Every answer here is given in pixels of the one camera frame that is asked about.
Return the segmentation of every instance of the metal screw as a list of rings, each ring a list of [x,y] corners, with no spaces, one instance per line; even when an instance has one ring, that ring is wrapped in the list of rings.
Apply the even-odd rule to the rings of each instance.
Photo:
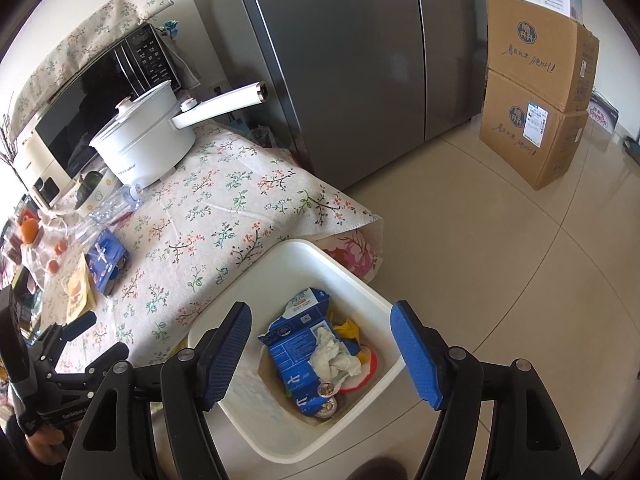
[[[178,361],[191,361],[196,355],[193,348],[184,348],[178,352]]]
[[[466,352],[459,346],[452,346],[449,348],[449,356],[456,361],[462,361],[466,357]]]
[[[526,359],[517,359],[516,368],[521,372],[528,372],[529,370],[531,370],[531,363]]]
[[[128,368],[129,368],[129,363],[127,363],[126,361],[118,361],[116,364],[113,365],[113,371],[116,372],[117,374],[121,374],[127,371]]]

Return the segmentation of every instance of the box logo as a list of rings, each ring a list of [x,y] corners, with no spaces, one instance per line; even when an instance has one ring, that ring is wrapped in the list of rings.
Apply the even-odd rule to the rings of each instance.
[[[520,39],[527,44],[535,43],[538,38],[536,28],[530,23],[520,22],[516,30]]]
[[[524,128],[526,115],[519,106],[512,106],[509,110],[509,118],[516,128]]]

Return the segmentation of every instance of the trash bin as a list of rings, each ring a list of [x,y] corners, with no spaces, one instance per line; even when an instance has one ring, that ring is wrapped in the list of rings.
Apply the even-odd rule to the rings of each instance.
[[[280,316],[293,296],[307,287],[331,295],[331,306],[360,327],[362,342],[377,355],[378,368],[361,389],[329,420],[308,423],[283,405],[284,386],[274,391],[258,373],[268,354],[257,336]],[[348,270],[305,240],[287,240],[270,249],[236,279],[195,321],[188,344],[193,347],[210,328],[220,325],[235,301],[253,316],[251,335],[220,408],[257,453],[278,463],[304,460],[359,416],[404,368],[391,333],[391,304]]]

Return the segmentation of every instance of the refrigerator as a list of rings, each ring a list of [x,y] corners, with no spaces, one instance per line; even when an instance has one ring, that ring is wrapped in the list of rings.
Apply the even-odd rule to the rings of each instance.
[[[245,116],[338,189],[480,113],[485,0],[194,0]]]

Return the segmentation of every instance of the tablecloth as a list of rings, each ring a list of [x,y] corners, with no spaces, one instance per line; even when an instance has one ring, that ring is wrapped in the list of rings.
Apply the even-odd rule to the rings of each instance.
[[[315,241],[363,279],[382,254],[382,219],[299,168],[221,125],[194,127],[196,143],[176,173],[145,190],[114,234],[130,252],[97,322],[70,342],[58,371],[79,372],[117,341],[136,366],[162,362],[190,325],[265,251],[288,238]],[[81,250],[69,247],[44,290],[43,327],[66,321],[66,281]]]

